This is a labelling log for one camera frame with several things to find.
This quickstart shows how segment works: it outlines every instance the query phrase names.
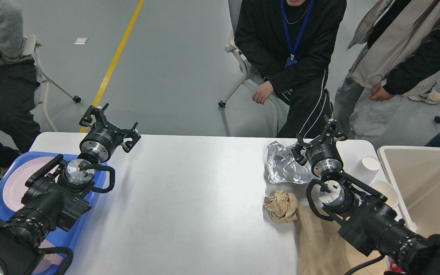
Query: beige bin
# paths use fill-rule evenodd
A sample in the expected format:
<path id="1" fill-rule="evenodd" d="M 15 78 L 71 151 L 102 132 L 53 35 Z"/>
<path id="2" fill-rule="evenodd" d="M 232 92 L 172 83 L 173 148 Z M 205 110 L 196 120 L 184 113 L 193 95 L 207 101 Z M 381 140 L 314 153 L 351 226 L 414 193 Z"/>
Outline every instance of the beige bin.
<path id="1" fill-rule="evenodd" d="M 378 155 L 388 181 L 400 190 L 407 226 L 424 237 L 440 234 L 440 148 L 382 146 Z"/>

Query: robotic arm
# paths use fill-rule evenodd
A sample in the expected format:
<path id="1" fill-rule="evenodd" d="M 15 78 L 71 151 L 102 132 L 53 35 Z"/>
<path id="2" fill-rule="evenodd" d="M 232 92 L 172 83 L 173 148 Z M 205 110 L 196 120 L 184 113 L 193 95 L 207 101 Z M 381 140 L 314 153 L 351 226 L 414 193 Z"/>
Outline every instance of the robotic arm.
<path id="1" fill-rule="evenodd" d="M 295 160 L 301 165 L 310 162 L 312 173 L 320 177 L 307 187 L 313 213 L 326 221 L 339 223 L 339 235 L 366 256 L 377 250 L 410 275 L 440 275 L 440 235 L 426 239 L 409 230 L 403 219 L 395 220 L 396 211 L 385 204 L 384 195 L 345 173 L 335 143 L 346 140 L 347 136 L 337 120 L 325 120 L 327 125 L 320 136 L 309 143 L 298 136 L 292 148 Z M 327 215 L 315 207 L 311 195 L 315 186 L 320 186 L 318 199 Z"/>
<path id="2" fill-rule="evenodd" d="M 108 122 L 103 108 L 89 106 L 80 125 L 91 127 L 81 141 L 77 159 L 67 162 L 57 155 L 40 168 L 25 183 L 28 191 L 16 211 L 7 221 L 0 219 L 0 275 L 30 275 L 45 254 L 66 254 L 56 271 L 62 275 L 72 263 L 73 252 L 67 247 L 40 249 L 45 237 L 57 227 L 69 231 L 83 214 L 91 209 L 84 198 L 89 192 L 107 193 L 115 186 L 115 170 L 101 165 L 110 159 L 118 146 L 129 152 L 140 139 L 137 122 L 129 130 Z M 96 122 L 91 124 L 92 116 Z M 107 188 L 94 187 L 95 170 L 108 171 Z"/>

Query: white chair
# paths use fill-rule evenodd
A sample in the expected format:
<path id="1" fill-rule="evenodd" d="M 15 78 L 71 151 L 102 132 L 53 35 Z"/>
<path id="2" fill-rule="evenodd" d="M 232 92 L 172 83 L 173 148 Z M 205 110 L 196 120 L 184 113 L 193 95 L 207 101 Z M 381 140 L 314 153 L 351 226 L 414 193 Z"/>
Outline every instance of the white chair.
<path id="1" fill-rule="evenodd" d="M 231 52 L 235 59 L 239 61 L 239 68 L 241 69 L 242 76 L 239 78 L 239 80 L 237 80 L 232 89 L 230 89 L 229 94 L 223 100 L 218 102 L 218 106 L 220 108 L 225 108 L 227 101 L 241 85 L 244 85 L 252 92 L 255 92 L 257 87 L 264 83 L 264 80 L 262 79 L 262 76 L 258 72 L 257 68 L 252 66 L 246 59 L 242 57 L 242 52 L 236 47 L 234 42 L 234 32 L 237 28 L 237 23 L 239 22 L 241 3 L 242 0 L 228 0 L 230 20 L 232 22 L 232 32 L 230 33 L 229 43 L 227 46 L 225 46 L 225 51 L 227 53 Z M 278 108 L 271 98 L 267 99 L 266 103 L 273 108 L 273 136 L 276 136 L 278 134 Z"/>
<path id="2" fill-rule="evenodd" d="M 33 59 L 35 60 L 35 68 L 37 69 L 37 78 L 42 83 L 40 87 L 35 90 L 35 106 L 38 104 L 42 104 L 42 110 L 44 112 L 44 117 L 50 128 L 54 132 L 58 132 L 55 127 L 54 122 L 50 118 L 48 105 L 49 105 L 49 93 L 50 86 L 54 84 L 57 88 L 59 88 L 64 94 L 69 96 L 72 101 L 75 103 L 79 103 L 81 98 L 77 95 L 69 94 L 65 89 L 62 88 L 52 77 L 50 77 L 42 68 L 42 64 L 40 63 L 40 53 L 39 47 L 42 46 L 42 41 L 37 38 L 35 35 L 30 35 L 26 38 L 25 47 L 23 48 L 22 55 L 28 56 L 33 55 Z"/>

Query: aluminum foil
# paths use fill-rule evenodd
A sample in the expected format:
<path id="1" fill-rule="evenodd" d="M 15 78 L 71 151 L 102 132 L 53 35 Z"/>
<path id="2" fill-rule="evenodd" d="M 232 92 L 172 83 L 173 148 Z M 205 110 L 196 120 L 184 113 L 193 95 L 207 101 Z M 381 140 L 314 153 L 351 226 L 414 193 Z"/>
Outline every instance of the aluminum foil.
<path id="1" fill-rule="evenodd" d="M 267 146 L 267 179 L 272 184 L 293 185 L 306 184 L 315 179 L 311 172 L 310 163 L 304 166 L 298 164 L 291 153 L 295 144 L 285 147 L 274 141 Z"/>

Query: black cable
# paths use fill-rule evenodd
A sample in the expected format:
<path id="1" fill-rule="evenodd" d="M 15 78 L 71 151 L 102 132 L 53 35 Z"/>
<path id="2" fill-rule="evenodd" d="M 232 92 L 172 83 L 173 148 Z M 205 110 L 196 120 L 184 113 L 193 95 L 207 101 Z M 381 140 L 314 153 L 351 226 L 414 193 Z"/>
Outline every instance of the black cable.
<path id="1" fill-rule="evenodd" d="M 49 248 L 40 248 L 40 251 L 45 254 L 65 254 L 66 258 L 63 259 L 62 263 L 59 265 L 59 268 L 55 271 L 54 275 L 63 275 L 66 273 L 70 264 L 72 264 L 72 259 L 74 258 L 74 252 L 68 247 L 49 247 Z"/>
<path id="2" fill-rule="evenodd" d="M 82 167 L 82 169 L 84 170 L 95 169 L 99 171 L 108 171 L 110 173 L 110 184 L 108 185 L 107 188 L 101 189 L 101 188 L 93 187 L 91 188 L 91 191 L 103 194 L 112 191 L 113 188 L 115 187 L 115 169 L 113 169 L 113 167 L 109 167 L 101 164 L 86 164 Z"/>
<path id="3" fill-rule="evenodd" d="M 362 263 L 362 264 L 360 264 L 360 265 L 357 265 L 357 266 L 355 266 L 355 267 L 349 269 L 349 271 L 347 271 L 346 273 L 344 273 L 344 275 L 351 275 L 352 273 L 354 273 L 354 272 L 356 272 L 356 271 L 358 271 L 358 270 L 360 270 L 360 269 L 362 269 L 362 268 L 365 268 L 365 267 L 367 267 L 367 266 L 370 266 L 370 265 L 372 265 L 372 264 L 374 264 L 374 263 L 377 263 L 377 262 L 381 261 L 381 260 L 384 259 L 384 258 L 385 258 L 385 256 L 384 256 L 383 254 L 381 254 L 381 255 L 380 255 L 379 257 L 377 257 L 377 258 L 374 258 L 374 259 L 372 259 L 372 260 L 369 260 L 369 261 L 367 261 L 367 262 L 364 262 L 364 263 Z"/>
<path id="4" fill-rule="evenodd" d="M 320 212 L 315 207 L 315 203 L 313 202 L 313 198 L 311 197 L 311 190 L 313 189 L 313 186 L 315 186 L 316 184 L 319 184 L 317 181 L 320 181 L 320 180 L 312 179 L 309 183 L 309 186 L 307 187 L 307 200 L 309 202 L 310 209 L 312 210 L 313 214 L 315 214 L 315 216 L 317 216 L 325 221 L 331 222 L 334 219 L 332 219 L 330 216 L 325 216 L 325 215 L 320 214 Z"/>

